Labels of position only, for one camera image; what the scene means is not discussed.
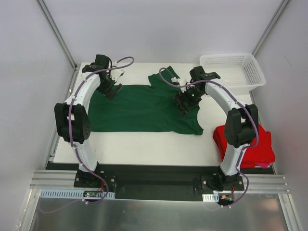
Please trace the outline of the green t shirt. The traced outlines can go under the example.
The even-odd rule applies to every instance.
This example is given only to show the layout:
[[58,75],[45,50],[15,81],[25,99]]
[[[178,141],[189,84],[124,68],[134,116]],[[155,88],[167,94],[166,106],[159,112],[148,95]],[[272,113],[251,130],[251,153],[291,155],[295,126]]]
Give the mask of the green t shirt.
[[176,132],[202,135],[197,115],[199,107],[180,115],[174,96],[177,88],[166,84],[178,75],[171,66],[167,71],[148,77],[149,85],[124,85],[111,100],[99,91],[91,97],[88,117],[93,132]]

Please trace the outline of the white plastic basket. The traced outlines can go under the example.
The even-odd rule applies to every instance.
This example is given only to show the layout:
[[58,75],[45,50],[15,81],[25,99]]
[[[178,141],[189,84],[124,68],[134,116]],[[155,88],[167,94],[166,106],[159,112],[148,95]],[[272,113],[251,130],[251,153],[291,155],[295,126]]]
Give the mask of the white plastic basket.
[[236,95],[266,84],[256,58],[250,53],[202,55],[199,62],[205,72],[216,72],[223,85]]

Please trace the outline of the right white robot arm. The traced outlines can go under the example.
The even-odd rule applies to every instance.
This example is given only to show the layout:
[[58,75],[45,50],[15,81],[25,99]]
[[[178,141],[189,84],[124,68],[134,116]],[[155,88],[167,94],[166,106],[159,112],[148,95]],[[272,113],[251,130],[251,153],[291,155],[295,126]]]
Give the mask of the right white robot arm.
[[202,66],[190,71],[191,79],[172,77],[172,85],[179,88],[174,97],[181,115],[188,113],[201,101],[211,96],[226,114],[224,136],[227,141],[225,156],[207,186],[213,190],[227,190],[240,179],[240,165],[248,148],[258,144],[258,108],[239,101],[221,81],[216,72],[207,73]]

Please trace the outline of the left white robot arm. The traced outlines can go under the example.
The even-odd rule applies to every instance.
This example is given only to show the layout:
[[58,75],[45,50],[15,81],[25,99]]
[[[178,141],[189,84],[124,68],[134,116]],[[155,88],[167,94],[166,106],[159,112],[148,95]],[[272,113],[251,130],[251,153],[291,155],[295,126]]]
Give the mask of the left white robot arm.
[[88,172],[85,182],[91,187],[99,186],[102,176],[95,171],[98,161],[89,142],[90,100],[95,92],[109,100],[113,99],[122,88],[121,84],[115,84],[123,74],[124,70],[119,67],[119,62],[113,62],[106,55],[97,54],[93,63],[83,67],[81,80],[71,95],[65,102],[57,103],[54,107],[57,133],[72,147],[79,170]]

